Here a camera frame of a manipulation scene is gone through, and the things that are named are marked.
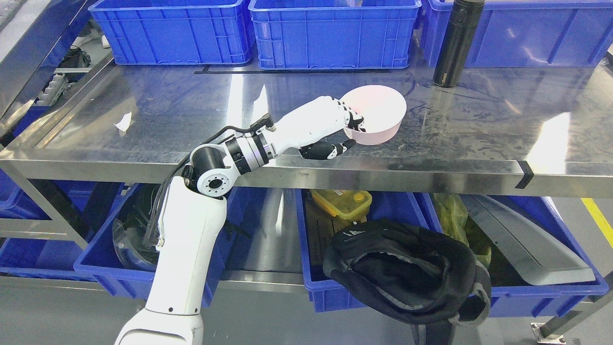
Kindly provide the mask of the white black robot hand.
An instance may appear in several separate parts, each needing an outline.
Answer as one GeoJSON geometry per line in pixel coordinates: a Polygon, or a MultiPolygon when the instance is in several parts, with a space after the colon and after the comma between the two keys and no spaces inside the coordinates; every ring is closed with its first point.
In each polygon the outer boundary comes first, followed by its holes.
{"type": "Polygon", "coordinates": [[[324,138],[344,129],[365,132],[364,121],[343,101],[320,96],[284,115],[274,124],[274,131],[263,131],[263,137],[274,159],[294,148],[304,159],[331,160],[352,148],[355,140],[330,143],[324,138]]]}

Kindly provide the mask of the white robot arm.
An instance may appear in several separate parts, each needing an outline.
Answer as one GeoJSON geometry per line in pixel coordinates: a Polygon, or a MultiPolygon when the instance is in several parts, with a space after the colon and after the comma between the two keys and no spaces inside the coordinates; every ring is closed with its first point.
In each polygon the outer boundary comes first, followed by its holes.
{"type": "Polygon", "coordinates": [[[239,175],[273,157],[261,130],[203,144],[160,188],[159,259],[145,307],[121,329],[117,345],[200,345],[202,297],[217,236],[227,219],[225,195],[239,175]]]}

